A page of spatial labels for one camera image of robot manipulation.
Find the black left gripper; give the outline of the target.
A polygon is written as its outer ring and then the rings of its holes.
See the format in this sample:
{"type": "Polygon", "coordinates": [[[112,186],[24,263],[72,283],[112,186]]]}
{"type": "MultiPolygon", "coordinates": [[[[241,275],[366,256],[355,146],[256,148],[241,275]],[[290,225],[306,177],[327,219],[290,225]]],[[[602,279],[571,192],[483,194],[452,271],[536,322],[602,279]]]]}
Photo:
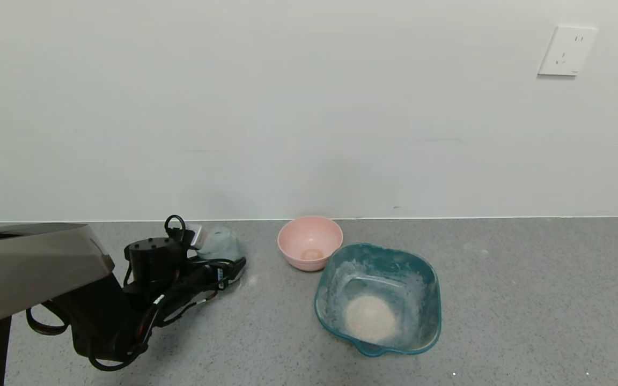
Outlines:
{"type": "Polygon", "coordinates": [[[247,266],[247,257],[243,256],[231,262],[197,262],[192,264],[190,283],[200,291],[222,291],[242,276],[247,266]]]}

